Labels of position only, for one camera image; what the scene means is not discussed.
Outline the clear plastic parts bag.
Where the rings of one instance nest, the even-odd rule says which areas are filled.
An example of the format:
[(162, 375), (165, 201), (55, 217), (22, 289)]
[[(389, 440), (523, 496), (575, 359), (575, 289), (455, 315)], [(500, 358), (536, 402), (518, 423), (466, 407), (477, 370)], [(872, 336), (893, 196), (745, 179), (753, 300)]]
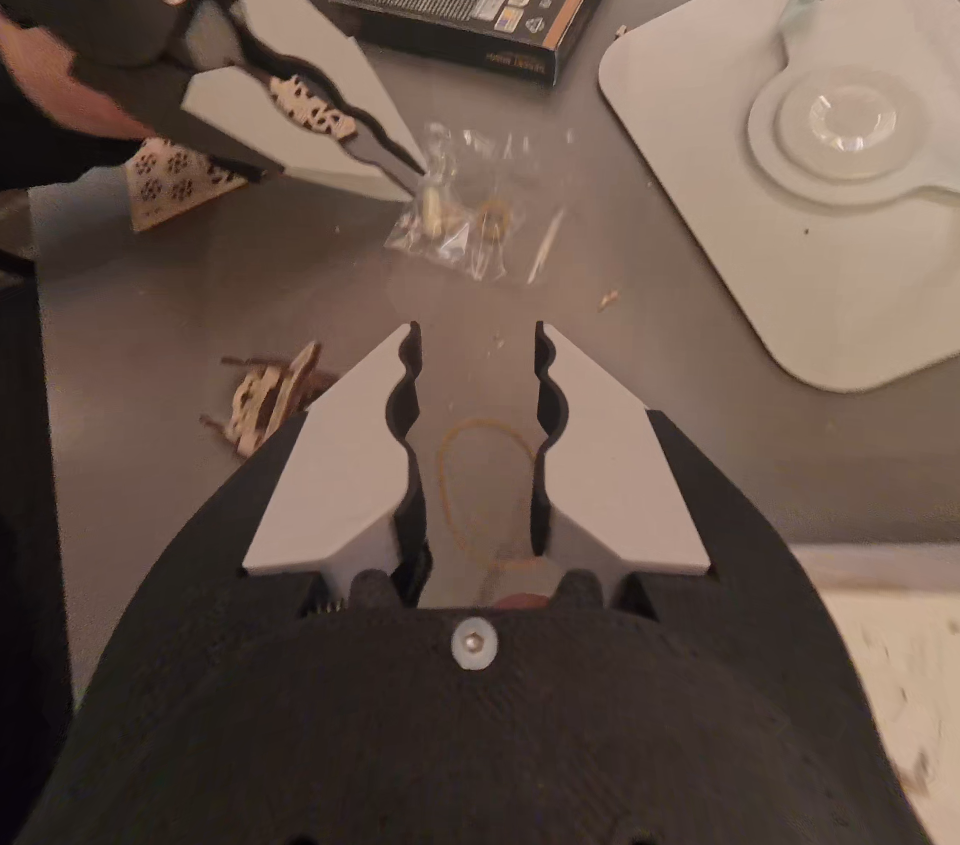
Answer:
[(429, 121), (426, 172), (384, 248), (474, 283), (537, 287), (573, 215), (578, 131), (484, 131)]

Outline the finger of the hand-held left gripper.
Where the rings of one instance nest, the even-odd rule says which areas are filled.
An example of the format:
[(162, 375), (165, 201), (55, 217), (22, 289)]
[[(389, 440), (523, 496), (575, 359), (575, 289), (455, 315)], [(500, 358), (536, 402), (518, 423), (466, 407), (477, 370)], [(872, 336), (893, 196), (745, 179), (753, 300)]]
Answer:
[(274, 57), (279, 77), (298, 75), (362, 122), (391, 161), (417, 174), (426, 160), (386, 86), (356, 40), (310, 0), (238, 0), (246, 30)]
[(336, 139), (306, 131), (281, 113), (263, 86), (240, 68), (194, 75), (181, 108), (278, 165), (290, 178), (378, 201), (413, 200), (379, 165), (357, 159)]

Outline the illustrated instruction booklet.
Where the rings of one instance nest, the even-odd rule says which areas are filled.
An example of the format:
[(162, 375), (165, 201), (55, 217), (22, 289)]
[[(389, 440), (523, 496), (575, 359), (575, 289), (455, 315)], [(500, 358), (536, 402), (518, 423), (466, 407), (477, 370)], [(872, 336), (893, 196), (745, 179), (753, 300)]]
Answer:
[(934, 843), (959, 842), (959, 545), (794, 544)]

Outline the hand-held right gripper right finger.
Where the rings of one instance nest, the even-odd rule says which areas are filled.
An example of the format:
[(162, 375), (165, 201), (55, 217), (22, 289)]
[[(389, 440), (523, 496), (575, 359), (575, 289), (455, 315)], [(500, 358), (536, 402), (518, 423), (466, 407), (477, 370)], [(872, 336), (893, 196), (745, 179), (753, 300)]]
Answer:
[(702, 576), (711, 560), (649, 411), (552, 324), (534, 328), (534, 556), (598, 579)]

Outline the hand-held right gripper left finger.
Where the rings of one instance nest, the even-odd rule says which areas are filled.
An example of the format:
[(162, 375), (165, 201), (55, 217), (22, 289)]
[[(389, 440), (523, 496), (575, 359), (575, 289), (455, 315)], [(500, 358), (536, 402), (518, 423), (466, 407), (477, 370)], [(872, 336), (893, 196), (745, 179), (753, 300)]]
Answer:
[(419, 605), (433, 567), (409, 432), (420, 418), (422, 330), (403, 323), (306, 410), (251, 540), (249, 576), (318, 575), (335, 601), (356, 576), (387, 575)]

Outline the wooden parts sheet gear wheels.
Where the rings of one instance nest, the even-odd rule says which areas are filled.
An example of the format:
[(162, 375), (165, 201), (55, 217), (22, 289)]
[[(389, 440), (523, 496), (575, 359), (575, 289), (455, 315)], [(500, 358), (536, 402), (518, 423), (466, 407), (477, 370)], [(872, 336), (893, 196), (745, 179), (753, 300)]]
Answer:
[[(301, 77), (271, 77), (273, 105), (308, 132), (346, 143), (358, 135), (354, 117), (315, 93)], [(143, 233), (248, 184), (211, 158), (163, 138), (149, 138), (124, 164), (130, 225)]]

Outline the person's left hand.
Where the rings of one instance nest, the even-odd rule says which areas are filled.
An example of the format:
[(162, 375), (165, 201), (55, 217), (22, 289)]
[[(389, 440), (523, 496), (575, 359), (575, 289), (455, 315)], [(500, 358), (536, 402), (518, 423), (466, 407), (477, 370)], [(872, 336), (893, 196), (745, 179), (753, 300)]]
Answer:
[(75, 79), (74, 52), (43, 28), (1, 15), (2, 63), (19, 91), (64, 129), (101, 139), (143, 141), (156, 135), (112, 98)]

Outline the person's left forearm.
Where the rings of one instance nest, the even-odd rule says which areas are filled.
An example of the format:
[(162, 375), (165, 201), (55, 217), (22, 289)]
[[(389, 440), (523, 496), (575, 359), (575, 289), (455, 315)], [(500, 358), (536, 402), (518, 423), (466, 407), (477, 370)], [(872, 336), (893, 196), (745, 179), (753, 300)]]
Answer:
[(122, 166), (142, 143), (63, 128), (32, 104), (1, 67), (2, 192), (71, 183), (91, 169)]

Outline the wooden mechanical model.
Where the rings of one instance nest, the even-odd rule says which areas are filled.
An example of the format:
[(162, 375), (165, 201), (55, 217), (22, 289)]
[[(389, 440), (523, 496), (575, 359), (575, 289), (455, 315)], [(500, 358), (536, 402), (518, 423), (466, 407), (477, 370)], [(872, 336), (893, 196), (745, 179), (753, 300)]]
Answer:
[(240, 460), (252, 457), (289, 419), (306, 412), (340, 379), (321, 367), (323, 344), (308, 342), (292, 358), (223, 356), (222, 366), (240, 370), (230, 414), (219, 420), (201, 415)]

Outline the white document stand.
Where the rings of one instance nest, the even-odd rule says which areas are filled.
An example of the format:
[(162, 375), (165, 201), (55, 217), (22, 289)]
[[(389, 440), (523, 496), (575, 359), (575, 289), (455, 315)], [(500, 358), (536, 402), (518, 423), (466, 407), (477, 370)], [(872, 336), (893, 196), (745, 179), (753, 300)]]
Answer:
[(863, 392), (958, 356), (958, 0), (689, 0), (598, 80), (786, 373)]

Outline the large tan rubber band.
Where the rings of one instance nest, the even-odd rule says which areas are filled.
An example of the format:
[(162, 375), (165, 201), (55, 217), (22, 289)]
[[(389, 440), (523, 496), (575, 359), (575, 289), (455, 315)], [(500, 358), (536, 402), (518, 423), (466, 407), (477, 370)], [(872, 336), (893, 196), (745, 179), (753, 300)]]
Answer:
[(527, 459), (529, 467), (534, 470), (536, 454), (532, 446), (526, 441), (522, 433), (505, 421), (486, 417), (470, 417), (462, 419), (450, 427), (443, 435), (436, 453), (436, 468), (438, 482), (438, 496), (443, 523), (453, 540), (456, 548), (475, 567), (486, 572), (500, 572), (507, 574), (523, 574), (531, 572), (538, 562), (536, 556), (525, 558), (504, 558), (502, 556), (486, 555), (474, 540), (474, 532), (462, 527), (454, 518), (453, 503), (451, 501), (448, 464), (450, 451), (460, 437), (467, 431), (493, 431), (513, 443)]

